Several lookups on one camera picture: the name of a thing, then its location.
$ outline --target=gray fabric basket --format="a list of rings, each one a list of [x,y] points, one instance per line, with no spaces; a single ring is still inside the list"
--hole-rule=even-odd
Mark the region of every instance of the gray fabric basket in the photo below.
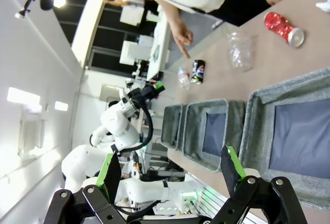
[[[222,99],[189,104],[184,125],[184,156],[212,172],[221,171],[220,156],[203,151],[207,115],[225,114],[224,126],[219,127],[219,129],[223,128],[223,139],[219,140],[219,147],[230,145],[238,153],[243,132],[244,111],[245,104],[242,101]]]
[[[244,168],[257,169],[266,180],[278,176],[287,177],[303,205],[322,210],[330,209],[329,179],[269,168],[275,133],[276,107],[326,99],[330,99],[330,69],[313,72],[254,92],[246,108],[239,154]]]
[[[170,149],[181,150],[184,119],[187,105],[167,106],[164,110],[161,144]]]

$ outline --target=large gray bin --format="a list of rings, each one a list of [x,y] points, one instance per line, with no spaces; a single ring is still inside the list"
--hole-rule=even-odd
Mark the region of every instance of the large gray bin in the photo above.
[[[187,106],[183,153],[212,172],[221,171],[224,145],[238,153],[241,144],[245,104],[242,101],[213,100]]]
[[[164,110],[163,125],[161,130],[161,144],[164,147],[181,150],[184,118],[187,105],[171,105]]]
[[[330,209],[330,69],[254,92],[239,158],[264,179],[287,177],[303,205]]]

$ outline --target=light fixture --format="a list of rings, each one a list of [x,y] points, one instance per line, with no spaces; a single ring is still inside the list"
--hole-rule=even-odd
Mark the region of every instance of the light fixture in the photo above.
[[[30,107],[39,107],[40,96],[27,91],[22,91],[13,87],[9,87],[7,101],[25,104]]]
[[[66,4],[66,0],[54,0],[54,6],[57,8],[61,8]]]
[[[66,103],[62,103],[62,102],[59,102],[59,101],[55,102],[55,109],[56,110],[68,111],[68,107],[69,107],[69,105],[66,104]]]

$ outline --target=bolt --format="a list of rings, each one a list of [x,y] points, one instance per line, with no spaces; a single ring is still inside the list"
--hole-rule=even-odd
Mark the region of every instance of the bolt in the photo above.
[[[278,179],[278,180],[276,180],[276,184],[277,184],[277,185],[282,185],[282,184],[283,184],[283,180],[282,180],[282,179]]]
[[[87,192],[88,192],[88,193],[93,193],[93,192],[94,192],[94,188],[93,188],[93,187],[88,188],[88,189],[87,189]]]
[[[247,181],[249,184],[254,184],[256,182],[254,178],[249,178]]]

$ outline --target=water bottle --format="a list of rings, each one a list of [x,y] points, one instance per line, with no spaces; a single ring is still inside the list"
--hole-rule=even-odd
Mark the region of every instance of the water bottle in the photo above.
[[[179,84],[182,90],[189,90],[190,88],[190,81],[189,76],[185,68],[180,67],[179,72],[177,74],[179,78]]]

